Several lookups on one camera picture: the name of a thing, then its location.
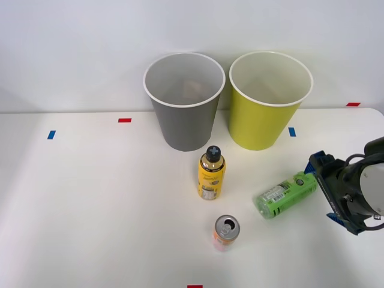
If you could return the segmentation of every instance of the white cup rim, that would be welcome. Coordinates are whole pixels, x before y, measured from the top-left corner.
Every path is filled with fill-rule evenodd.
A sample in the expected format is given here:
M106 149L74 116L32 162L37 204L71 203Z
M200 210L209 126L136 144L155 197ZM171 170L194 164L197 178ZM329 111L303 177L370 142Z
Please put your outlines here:
M223 82L221 84L221 87L219 88L219 90L210 98L202 101L202 102L198 102L198 103L194 103L194 104L189 104L189 105L175 105L175 104L170 104L170 103L167 103L167 102L164 102L164 101L161 101L159 100L158 98L156 98L155 96L153 96L150 91L148 90L148 88L146 87L146 83L145 83L145 79L146 79L146 75L148 73L148 71L151 69L151 67L153 65L155 65L157 62L163 60L164 58L168 58L168 57L171 57L171 56L175 56L175 55L180 55L180 54L190 54L190 55L197 55L197 56L202 56L210 61L212 61L214 64L217 65L217 67L220 69L221 71L221 74L223 76ZM152 62L152 64L145 70L145 73L144 73L144 76L143 76L143 86L144 86L144 90L145 92L153 99L155 100L156 102L162 104L162 105L165 105L165 106L169 106L169 107L173 107L173 108L192 108L192 107L197 107L197 106L201 106L201 105L204 105L205 103L208 103L210 101L212 101L213 99L215 99L217 96L220 95L220 93L223 91L224 89L224 86L226 84L226 74L224 72L224 69L222 68L222 66L213 58L211 57L208 57L204 54L200 54L200 53L196 53L196 52L177 52L177 53L171 53L171 54L167 54L163 57L160 57L158 59L156 59L154 62Z
M235 83L233 82L233 79L232 79L232 70L233 70L233 67L236 65L236 63L241 60L242 58L244 57L247 57L249 55L252 55L252 54L257 54L257 53L273 53L273 54L278 54L278 55L281 55L281 56L285 56L291 60L294 60L296 63L298 63L302 68L304 68L304 70L308 73L309 77L310 77L310 80L311 80L311 86L307 92L307 94L305 96L303 96L302 98L300 98L299 100L297 101L294 101L294 102L291 102L291 103L286 103L286 104L271 104L271 103L264 103L264 102L261 102L259 100L255 100L247 95L245 95L243 92L241 92L241 90L235 85ZM293 106L293 105L296 105L296 104L299 104L301 102L303 102L307 97L308 95L312 92L312 89L313 89L313 76L312 76L312 73L311 71L307 68L307 66L305 66L302 62L300 62L299 60L297 60L296 58L292 57L292 56L289 56L287 54L284 54L284 53L281 53L281 52L275 52L275 51L267 51L267 50L262 50L262 51L253 51L253 52L250 52L250 53L247 53L247 54L244 54L242 56L240 56L238 59L236 59L232 65L230 66L230 69L229 69L229 80L232 84L232 86L236 89L236 91L242 95L244 98L254 102L254 103L257 103L257 104L260 104L260 105L264 105L264 106L270 106L270 107L287 107L287 106Z

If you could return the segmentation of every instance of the soda can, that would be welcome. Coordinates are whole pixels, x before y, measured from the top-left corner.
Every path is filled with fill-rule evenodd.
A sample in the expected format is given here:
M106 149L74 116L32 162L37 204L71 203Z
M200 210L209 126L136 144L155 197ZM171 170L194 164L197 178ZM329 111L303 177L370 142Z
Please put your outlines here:
M219 251L226 251L240 234L240 225L234 216L220 216L215 223L213 243Z

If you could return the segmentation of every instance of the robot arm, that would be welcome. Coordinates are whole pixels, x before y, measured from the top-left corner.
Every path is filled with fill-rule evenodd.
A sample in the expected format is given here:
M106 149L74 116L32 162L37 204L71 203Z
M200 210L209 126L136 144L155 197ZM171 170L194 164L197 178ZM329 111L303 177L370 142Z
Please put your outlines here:
M357 157L362 159L350 164ZM310 164L334 211L327 214L329 218L355 235L384 228L384 223L374 227L364 223L384 215L384 137L367 143L364 154L346 161L320 151L311 155Z

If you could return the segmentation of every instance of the can lid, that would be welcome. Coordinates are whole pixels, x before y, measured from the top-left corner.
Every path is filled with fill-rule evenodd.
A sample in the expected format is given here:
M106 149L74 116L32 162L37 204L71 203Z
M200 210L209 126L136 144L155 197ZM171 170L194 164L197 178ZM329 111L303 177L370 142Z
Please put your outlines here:
M231 215L223 215L215 223L217 234L224 240L235 240L240 233L240 225Z
M221 151L220 151L219 147L217 147L217 146L210 146L206 150L206 159L209 162L215 163L218 160L220 160L220 157L221 157Z

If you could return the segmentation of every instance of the bottle cap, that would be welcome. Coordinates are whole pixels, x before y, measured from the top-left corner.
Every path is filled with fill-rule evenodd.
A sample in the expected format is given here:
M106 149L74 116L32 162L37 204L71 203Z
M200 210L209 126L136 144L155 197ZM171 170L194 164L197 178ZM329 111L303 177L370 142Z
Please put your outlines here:
M219 147L210 146L206 150L206 158L209 162L215 163L218 160L220 160L220 157L221 157L221 151Z

